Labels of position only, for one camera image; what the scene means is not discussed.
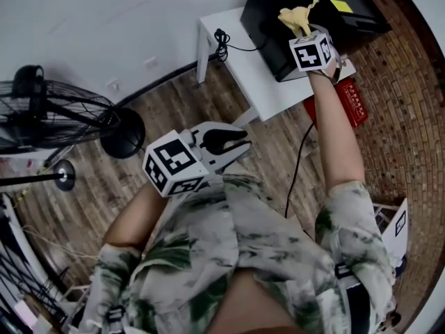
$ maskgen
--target red box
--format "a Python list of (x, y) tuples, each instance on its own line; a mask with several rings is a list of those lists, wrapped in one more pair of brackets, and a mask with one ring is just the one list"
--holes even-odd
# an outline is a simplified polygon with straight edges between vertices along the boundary
[[(368, 118), (368, 112), (364, 108), (363, 101), (351, 78), (340, 81), (335, 90), (339, 95), (341, 104), (345, 109), (349, 122), (352, 127), (357, 127)], [(314, 97), (308, 97), (304, 100), (305, 109), (312, 120), (315, 120), (315, 100)]]

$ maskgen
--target black cable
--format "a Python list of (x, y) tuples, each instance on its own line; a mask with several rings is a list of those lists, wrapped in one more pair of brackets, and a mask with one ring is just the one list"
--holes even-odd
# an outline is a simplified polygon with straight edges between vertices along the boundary
[(244, 49), (229, 45), (230, 36), (227, 35), (222, 29), (217, 29), (213, 36), (215, 37), (215, 40), (218, 43), (218, 47), (216, 47), (216, 58), (218, 58), (218, 60), (221, 62), (224, 62), (229, 56), (227, 47), (235, 48), (239, 51), (246, 51), (246, 52), (253, 52), (259, 49), (259, 48)]
[(293, 174), (291, 188), (289, 189), (289, 193), (287, 194), (286, 210), (284, 211), (284, 217), (285, 218), (287, 218), (287, 209), (289, 208), (289, 201), (291, 199), (292, 188), (293, 188), (293, 186), (295, 184), (295, 180), (297, 179), (297, 173), (298, 173), (298, 167), (300, 165), (300, 158), (301, 158), (301, 151), (303, 149), (303, 143), (305, 143), (307, 135), (309, 135), (309, 132), (311, 131), (312, 127), (315, 125), (315, 122), (316, 122), (316, 119), (313, 121), (311, 126), (309, 126), (309, 129), (307, 129), (306, 134), (303, 136), (303, 139), (301, 140), (300, 149), (298, 150), (297, 166), (295, 167), (295, 173)]

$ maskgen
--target brick wall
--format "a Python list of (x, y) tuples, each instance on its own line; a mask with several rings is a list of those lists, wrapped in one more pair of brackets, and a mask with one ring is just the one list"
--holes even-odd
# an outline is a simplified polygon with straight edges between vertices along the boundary
[(444, 268), (444, 58), (410, 0), (374, 0), (393, 31), (356, 52), (356, 85), (369, 112), (357, 129), (374, 200), (407, 196), (407, 271), (394, 288), (407, 328)]

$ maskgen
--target white box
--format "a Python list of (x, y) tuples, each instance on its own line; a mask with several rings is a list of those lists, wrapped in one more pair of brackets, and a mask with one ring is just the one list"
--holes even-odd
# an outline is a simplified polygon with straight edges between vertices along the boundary
[(324, 70), (334, 58), (325, 33), (289, 40), (289, 46), (301, 72)]
[(210, 174), (175, 130), (147, 146), (143, 170), (163, 197), (196, 191)]

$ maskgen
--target yellow sticker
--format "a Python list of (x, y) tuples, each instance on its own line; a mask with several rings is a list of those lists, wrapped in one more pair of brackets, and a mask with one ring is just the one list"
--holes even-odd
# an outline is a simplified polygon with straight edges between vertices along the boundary
[(349, 7), (348, 3), (346, 3), (345, 1), (331, 0), (331, 2), (341, 13), (354, 13), (353, 10)]

